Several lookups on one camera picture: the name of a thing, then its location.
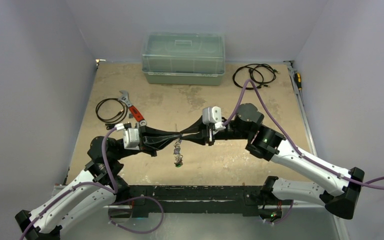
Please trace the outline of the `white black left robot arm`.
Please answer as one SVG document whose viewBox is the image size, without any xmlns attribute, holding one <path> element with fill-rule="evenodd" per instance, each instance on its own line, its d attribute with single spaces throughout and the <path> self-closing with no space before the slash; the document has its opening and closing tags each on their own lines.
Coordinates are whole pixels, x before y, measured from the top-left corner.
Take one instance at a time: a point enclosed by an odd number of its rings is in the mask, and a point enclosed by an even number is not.
<svg viewBox="0 0 384 240">
<path fill-rule="evenodd" d="M 131 186 L 118 174 L 120 160 L 145 153 L 152 157 L 181 136 L 179 132 L 116 124 L 106 135 L 96 137 L 88 155 L 90 162 L 59 193 L 33 210 L 21 210 L 15 220 L 22 240 L 59 240 L 62 231 L 105 206 L 129 207 L 146 196 L 134 196 Z"/>
</svg>

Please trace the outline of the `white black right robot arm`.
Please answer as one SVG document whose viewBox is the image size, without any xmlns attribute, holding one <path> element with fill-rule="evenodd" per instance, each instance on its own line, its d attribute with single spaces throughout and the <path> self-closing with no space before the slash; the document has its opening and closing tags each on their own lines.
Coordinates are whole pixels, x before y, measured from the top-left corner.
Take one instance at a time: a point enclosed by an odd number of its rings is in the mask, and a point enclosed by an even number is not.
<svg viewBox="0 0 384 240">
<path fill-rule="evenodd" d="M 238 106 L 231 120 L 217 106 L 204 108 L 202 116 L 181 131 L 181 139 L 212 146 L 216 140 L 247 140 L 245 149 L 254 157 L 287 167 L 308 182 L 291 181 L 277 176 L 265 180 L 259 198 L 272 204 L 298 200 L 323 206 L 329 213 L 346 220 L 354 216 L 364 179 L 358 167 L 346 169 L 330 164 L 295 146 L 287 137 L 263 125 L 264 115 L 252 103 Z"/>
</svg>

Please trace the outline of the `large metal keyring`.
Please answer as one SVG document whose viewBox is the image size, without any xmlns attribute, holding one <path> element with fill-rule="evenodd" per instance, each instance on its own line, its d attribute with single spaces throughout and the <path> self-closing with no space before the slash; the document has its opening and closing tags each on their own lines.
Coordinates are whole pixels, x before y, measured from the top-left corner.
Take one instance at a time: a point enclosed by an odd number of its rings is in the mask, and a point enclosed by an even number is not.
<svg viewBox="0 0 384 240">
<path fill-rule="evenodd" d="M 182 140 L 180 138 L 178 138 L 174 142 L 174 150 L 173 150 L 174 164 L 176 162 L 183 162 L 183 155 L 181 154 L 181 143 L 182 143 Z"/>
</svg>

